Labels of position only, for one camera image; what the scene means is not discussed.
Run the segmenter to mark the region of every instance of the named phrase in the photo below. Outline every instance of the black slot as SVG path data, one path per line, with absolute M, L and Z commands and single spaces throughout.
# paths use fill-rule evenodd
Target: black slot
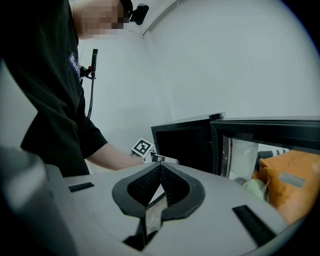
M 232 210 L 259 247 L 276 237 L 275 233 L 247 205 L 238 206 Z
M 132 181 L 127 186 L 127 192 L 136 201 L 147 207 L 152 197 L 156 193 L 161 179 L 161 166 L 158 165 L 155 169 L 149 171 L 147 174 Z
M 70 189 L 71 193 L 73 192 L 77 192 L 80 190 L 85 190 L 88 188 L 92 188 L 95 185 L 93 185 L 91 182 L 86 182 L 86 183 L 82 183 L 82 184 L 77 184 L 77 185 L 72 185 L 72 186 L 68 186 L 68 188 Z
M 190 192 L 190 184 L 172 170 L 161 166 L 161 184 L 166 194 L 168 207 L 180 202 Z

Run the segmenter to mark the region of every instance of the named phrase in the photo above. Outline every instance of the black t-shirt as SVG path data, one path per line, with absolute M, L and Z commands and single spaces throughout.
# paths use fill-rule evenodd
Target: black t-shirt
M 2 34 L 1 54 L 38 111 L 21 147 L 58 166 L 64 177 L 89 174 L 84 159 L 107 141 L 91 121 L 85 126 L 78 37 L 69 2 L 15 4 L 12 22 L 7 20 L 9 26 Z

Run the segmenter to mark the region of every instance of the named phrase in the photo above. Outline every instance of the black rubber pad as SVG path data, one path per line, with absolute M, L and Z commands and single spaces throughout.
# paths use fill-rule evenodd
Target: black rubber pad
M 73 193 L 73 192 L 77 192 L 77 191 L 80 191 L 80 190 L 85 190 L 85 189 L 88 189 L 88 188 L 92 188 L 94 186 L 95 185 L 93 185 L 91 182 L 87 182 L 87 183 L 68 186 L 68 188 L 70 189 L 71 193 Z
M 276 237 L 247 205 L 238 206 L 232 210 L 259 247 Z

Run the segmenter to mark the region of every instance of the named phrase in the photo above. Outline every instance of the white wall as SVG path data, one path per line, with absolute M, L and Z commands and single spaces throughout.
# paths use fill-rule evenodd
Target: white wall
M 153 141 L 151 126 L 171 121 L 144 39 L 131 32 L 80 41 L 79 62 L 91 64 L 98 49 L 91 120 L 118 149 L 130 153 L 141 137 Z M 91 81 L 83 82 L 86 112 Z
M 181 0 L 144 35 L 174 119 L 320 115 L 320 60 L 279 1 Z

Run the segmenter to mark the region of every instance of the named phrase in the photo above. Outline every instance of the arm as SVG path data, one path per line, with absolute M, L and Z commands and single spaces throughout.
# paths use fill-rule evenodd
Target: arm
M 124 8 L 120 0 L 81 0 L 70 7 L 79 39 L 106 35 L 124 23 Z
M 86 125 L 84 89 L 81 87 L 81 99 L 74 121 L 83 158 L 91 163 L 111 170 L 120 170 L 143 163 L 141 157 L 129 156 L 109 144 L 100 130 L 89 120 Z
M 90 155 L 87 160 L 114 171 L 143 164 L 141 157 L 127 155 L 109 143 Z

